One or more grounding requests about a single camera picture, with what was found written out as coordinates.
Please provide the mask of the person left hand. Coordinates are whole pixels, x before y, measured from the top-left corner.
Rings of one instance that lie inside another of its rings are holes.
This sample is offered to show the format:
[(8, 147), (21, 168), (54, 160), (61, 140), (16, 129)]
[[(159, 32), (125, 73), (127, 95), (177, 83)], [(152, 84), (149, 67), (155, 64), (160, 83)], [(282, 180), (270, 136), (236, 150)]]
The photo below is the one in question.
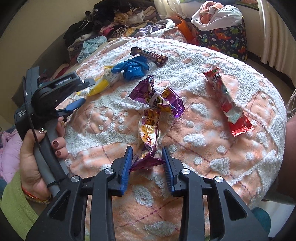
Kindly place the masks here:
[[(63, 118), (58, 119), (56, 125), (58, 137), (51, 143), (58, 158), (66, 159), (68, 157), (68, 150), (66, 148), (65, 125)], [(45, 132), (28, 130), (20, 150), (20, 177), (21, 185), (25, 193), (29, 196), (45, 201), (49, 199), (51, 193), (47, 188), (34, 156), (34, 145), (36, 140), (43, 140)]]

